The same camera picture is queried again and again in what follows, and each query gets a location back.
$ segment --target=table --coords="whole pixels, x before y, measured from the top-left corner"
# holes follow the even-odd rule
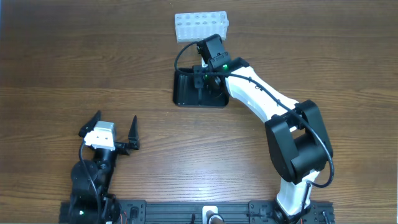
[[[242,103],[172,102],[174,14],[227,11],[226,50],[275,89],[321,109],[335,180],[312,199],[338,223],[393,223],[397,211],[397,1],[2,2],[0,222],[57,222],[97,110],[141,150],[121,156],[111,192],[165,201],[272,200],[280,177],[264,125]],[[182,67],[198,64],[194,48]],[[85,151],[91,159],[92,152]],[[317,182],[328,176],[326,168]]]

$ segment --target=white connector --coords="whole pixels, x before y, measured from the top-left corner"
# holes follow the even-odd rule
[[[194,12],[174,15],[177,43],[199,41],[213,34],[226,40],[229,25],[226,12]]]

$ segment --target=black mounting plate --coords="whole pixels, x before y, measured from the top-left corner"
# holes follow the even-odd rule
[[[179,68],[183,72],[193,73],[191,68]],[[177,106],[188,107],[224,107],[228,104],[229,95],[223,88],[214,89],[206,83],[199,93],[195,88],[193,75],[182,75],[178,71],[174,73],[173,102]]]
[[[276,224],[272,219],[274,201],[250,202],[146,202],[120,200],[128,224],[202,224],[201,211],[205,205],[215,205],[227,224]],[[68,223],[69,204],[61,204],[60,222]],[[326,211],[330,224],[335,224],[333,204],[311,201],[309,212],[303,216],[304,224],[326,224],[322,211]]]

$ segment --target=wood surface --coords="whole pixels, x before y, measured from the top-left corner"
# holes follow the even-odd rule
[[[337,223],[395,223],[397,1],[3,0],[1,9],[0,222],[58,221],[78,130],[97,110],[120,141],[138,117],[141,150],[119,157],[113,177],[119,198],[272,200],[280,177],[248,108],[172,102],[185,45],[174,14],[227,11],[232,57],[321,109],[336,175],[312,199],[333,202]],[[192,48],[181,66],[199,61]]]

